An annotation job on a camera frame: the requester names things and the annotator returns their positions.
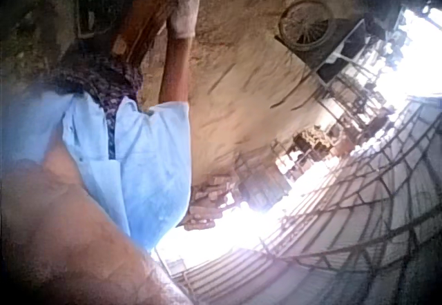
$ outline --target white glove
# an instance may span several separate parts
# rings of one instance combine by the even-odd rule
[[[200,0],[177,0],[178,5],[169,19],[172,37],[186,39],[195,36]]]

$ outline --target ground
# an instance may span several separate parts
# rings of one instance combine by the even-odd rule
[[[233,168],[238,153],[268,146],[313,125],[323,114],[315,101],[297,111],[317,88],[314,79],[279,108],[304,64],[274,39],[283,10],[294,0],[201,0],[192,55],[193,183]],[[361,13],[358,0],[323,0],[336,17]],[[163,32],[144,62],[145,108],[154,104],[164,62]]]

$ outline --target person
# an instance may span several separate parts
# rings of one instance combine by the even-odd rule
[[[2,271],[43,302],[190,304],[148,252],[187,211],[189,58],[199,0],[177,0],[159,104],[139,70],[70,56],[3,111]]]

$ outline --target light blue shirt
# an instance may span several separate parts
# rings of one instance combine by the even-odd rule
[[[116,116],[115,160],[108,158],[104,111],[89,94],[45,92],[18,107],[9,111],[12,159],[41,163],[61,121],[90,196],[141,247],[152,249],[184,217],[191,187],[187,103],[160,104],[145,114],[125,97]]]

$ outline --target hand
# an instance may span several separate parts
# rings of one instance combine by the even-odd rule
[[[188,39],[195,36],[196,21],[200,0],[177,0],[177,8],[169,22],[169,34],[176,39]]]

